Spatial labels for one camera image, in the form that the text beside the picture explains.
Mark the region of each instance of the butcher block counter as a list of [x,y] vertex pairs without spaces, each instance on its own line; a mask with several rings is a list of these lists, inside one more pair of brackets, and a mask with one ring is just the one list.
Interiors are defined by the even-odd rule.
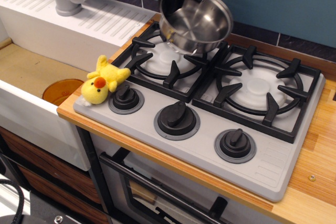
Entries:
[[[135,36],[139,36],[155,15]],[[305,65],[322,70],[327,81],[309,127],[303,148],[294,168],[284,198],[280,202],[265,200],[174,156],[106,127],[76,113],[72,106],[81,95],[80,88],[57,109],[61,118],[148,158],[228,198],[283,223],[336,223],[336,64],[263,42],[230,35],[229,44],[254,45],[258,51],[286,58],[299,58]],[[110,58],[122,53],[131,40]]]

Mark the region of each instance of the gas stove top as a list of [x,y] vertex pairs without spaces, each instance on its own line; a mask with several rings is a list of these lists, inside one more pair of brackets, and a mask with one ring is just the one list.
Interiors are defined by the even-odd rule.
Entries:
[[322,92],[318,69],[223,42],[182,55],[153,23],[114,62],[132,75],[74,110],[271,201],[282,199]]

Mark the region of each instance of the oven window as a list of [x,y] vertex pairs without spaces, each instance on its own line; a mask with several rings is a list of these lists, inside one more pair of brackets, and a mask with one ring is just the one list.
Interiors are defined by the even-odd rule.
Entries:
[[123,178],[129,207],[140,215],[153,219],[153,223],[198,224],[203,223],[186,211],[159,197],[136,182]]

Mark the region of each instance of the stuffed toy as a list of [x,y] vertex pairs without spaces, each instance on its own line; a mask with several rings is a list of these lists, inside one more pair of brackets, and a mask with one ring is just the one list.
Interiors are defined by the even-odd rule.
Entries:
[[109,91],[115,92],[117,86],[130,75],[130,69],[119,69],[109,64],[105,55],[99,56],[95,72],[88,73],[88,80],[84,82],[81,88],[84,105],[90,106],[102,103],[106,100]]

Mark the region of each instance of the stainless steel pot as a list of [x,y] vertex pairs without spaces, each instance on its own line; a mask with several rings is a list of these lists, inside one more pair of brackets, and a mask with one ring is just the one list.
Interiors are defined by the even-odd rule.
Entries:
[[221,0],[185,0],[171,15],[166,15],[165,0],[161,0],[160,12],[161,35],[181,53],[210,52],[233,27],[231,12]]

